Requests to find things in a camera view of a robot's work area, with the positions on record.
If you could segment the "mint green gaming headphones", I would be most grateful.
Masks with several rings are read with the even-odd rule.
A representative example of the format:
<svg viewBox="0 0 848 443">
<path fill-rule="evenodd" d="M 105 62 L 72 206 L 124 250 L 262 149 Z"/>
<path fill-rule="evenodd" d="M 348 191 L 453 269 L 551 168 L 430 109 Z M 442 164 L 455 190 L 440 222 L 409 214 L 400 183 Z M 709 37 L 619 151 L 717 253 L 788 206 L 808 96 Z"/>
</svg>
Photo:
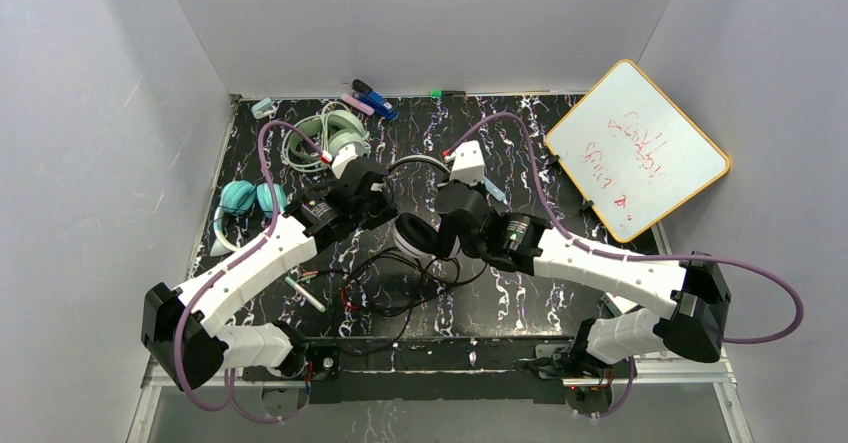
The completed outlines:
<svg viewBox="0 0 848 443">
<path fill-rule="evenodd" d="M 367 155 L 371 149 L 369 133 L 362 121 L 342 103 L 326 104 L 319 114 L 304 118 L 295 127 L 302 134 L 288 132 L 283 137 L 282 158 L 289 168 L 300 173 L 317 173 L 328 168 L 310 142 L 333 157 L 345 148 L 353 149 L 358 156 Z"/>
</svg>

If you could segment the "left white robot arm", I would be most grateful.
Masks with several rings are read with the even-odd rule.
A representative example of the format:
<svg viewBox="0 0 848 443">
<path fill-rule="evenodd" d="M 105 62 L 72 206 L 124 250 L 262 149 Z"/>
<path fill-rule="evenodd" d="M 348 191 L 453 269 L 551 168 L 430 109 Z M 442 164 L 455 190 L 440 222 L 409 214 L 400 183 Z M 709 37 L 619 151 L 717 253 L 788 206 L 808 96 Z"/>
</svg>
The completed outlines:
<svg viewBox="0 0 848 443">
<path fill-rule="evenodd" d="M 285 323 L 230 326 L 228 319 L 290 270 L 357 229 L 392 220 L 388 170 L 365 157 L 291 197 L 276 222 L 211 270 L 175 288 L 159 283 L 145 295 L 141 342 L 181 390 L 195 390 L 218 371 L 279 367 L 302 345 Z"/>
</svg>

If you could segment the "teal cat ear headphones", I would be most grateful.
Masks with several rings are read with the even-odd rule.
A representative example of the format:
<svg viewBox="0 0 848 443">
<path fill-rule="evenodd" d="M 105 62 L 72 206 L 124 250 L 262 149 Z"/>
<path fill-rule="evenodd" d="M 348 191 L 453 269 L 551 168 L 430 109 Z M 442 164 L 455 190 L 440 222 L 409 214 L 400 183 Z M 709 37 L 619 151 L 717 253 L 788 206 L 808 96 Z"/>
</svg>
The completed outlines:
<svg viewBox="0 0 848 443">
<path fill-rule="evenodd" d="M 254 185 L 246 180 L 234 180 L 225 184 L 221 189 L 218 205 L 211 221 L 214 241 L 209 255 L 219 257 L 239 250 L 240 247 L 231 243 L 224 233 L 225 217 L 244 215 L 255 203 L 259 205 L 266 217 L 271 217 L 272 195 L 276 196 L 278 211 L 282 213 L 288 204 L 288 199 L 279 184 Z"/>
</svg>

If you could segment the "black and white headphones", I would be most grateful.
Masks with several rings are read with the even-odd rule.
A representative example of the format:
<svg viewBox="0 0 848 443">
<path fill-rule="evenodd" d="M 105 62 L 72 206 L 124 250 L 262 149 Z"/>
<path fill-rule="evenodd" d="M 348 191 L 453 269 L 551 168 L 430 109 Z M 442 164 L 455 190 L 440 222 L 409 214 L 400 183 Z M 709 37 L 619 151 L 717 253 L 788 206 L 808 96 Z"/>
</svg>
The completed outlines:
<svg viewBox="0 0 848 443">
<path fill-rule="evenodd" d="M 450 169 L 444 163 L 440 162 L 434 157 L 426 155 L 410 155 L 402 157 L 394 163 L 390 164 L 388 167 L 388 171 L 389 173 L 392 173 L 395 169 L 411 163 L 424 163 L 436 168 L 437 170 L 440 170 L 445 174 L 450 173 Z M 366 313 L 375 313 L 378 316 L 382 316 L 384 318 L 396 317 L 400 316 L 402 313 L 405 313 L 406 316 L 403 327 L 401 328 L 399 334 L 388 343 L 373 347 L 368 350 L 358 351 L 356 349 L 345 347 L 344 345 L 339 343 L 340 340 L 338 339 L 334 340 L 335 348 L 344 355 L 350 357 L 366 357 L 375 353 L 392 350 L 395 343 L 400 340 L 400 338 L 404 335 L 406 329 L 408 328 L 412 313 L 415 308 L 422 306 L 423 304 L 439 296 L 447 294 L 449 291 L 456 287 L 472 283 L 473 281 L 478 279 L 484 272 L 484 270 L 481 270 L 474 277 L 468 280 L 459 281 L 458 278 L 460 276 L 461 267 L 458 263 L 458 260 L 456 260 L 455 257 L 437 257 L 437 231 L 431 224 L 426 223 L 424 220 L 412 215 L 411 213 L 401 213 L 400 216 L 398 216 L 394 220 L 392 226 L 392 238 L 395 246 L 381 250 L 369 259 L 362 262 L 359 266 L 349 271 L 330 268 L 326 270 L 310 272 L 310 276 L 304 276 L 303 278 L 301 278 L 301 280 L 305 281 L 306 279 L 315 277 L 338 275 L 344 276 L 344 284 L 339 289 L 339 298 L 340 301 L 342 301 L 342 303 L 345 305 L 346 308 L 348 308 L 350 312 L 362 310 Z M 433 259 L 425 266 L 422 266 L 422 264 L 418 261 L 429 257 L 433 257 Z M 346 297 L 346 290 L 348 289 L 348 287 L 354 283 L 361 283 L 360 277 L 362 277 L 364 272 L 381 259 L 389 259 L 392 261 L 396 261 L 401 263 L 402 265 L 416 270 L 418 274 L 417 296 L 415 296 L 414 298 L 411 296 L 408 303 L 406 303 L 402 307 L 399 306 L 397 308 L 371 308 L 360 307 L 361 305 L 356 306 L 353 304 L 349 304 L 350 302 Z M 452 262 L 456 269 L 456 275 L 454 280 L 443 280 L 441 277 L 435 276 L 434 274 L 430 273 L 429 268 L 430 266 L 432 266 L 434 261 Z M 440 284 L 442 286 L 439 287 L 441 289 L 437 291 L 437 293 L 435 293 L 431 298 L 425 298 L 424 290 L 426 283 Z"/>
</svg>

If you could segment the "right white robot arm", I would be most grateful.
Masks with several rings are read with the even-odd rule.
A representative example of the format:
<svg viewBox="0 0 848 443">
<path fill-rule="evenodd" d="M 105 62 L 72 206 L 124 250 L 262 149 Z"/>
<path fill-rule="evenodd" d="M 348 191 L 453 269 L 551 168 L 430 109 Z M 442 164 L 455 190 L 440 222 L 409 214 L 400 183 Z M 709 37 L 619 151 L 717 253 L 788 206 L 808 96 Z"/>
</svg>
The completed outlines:
<svg viewBox="0 0 848 443">
<path fill-rule="evenodd" d="M 709 267 L 681 266 L 608 245 L 566 238 L 542 218 L 503 213 L 466 184 L 450 182 L 435 199 L 439 232 L 460 248 L 505 272 L 561 279 L 635 303 L 637 311 L 583 321 L 564 366 L 610 367 L 635 355 L 670 351 L 701 363 L 719 360 L 730 294 Z"/>
</svg>

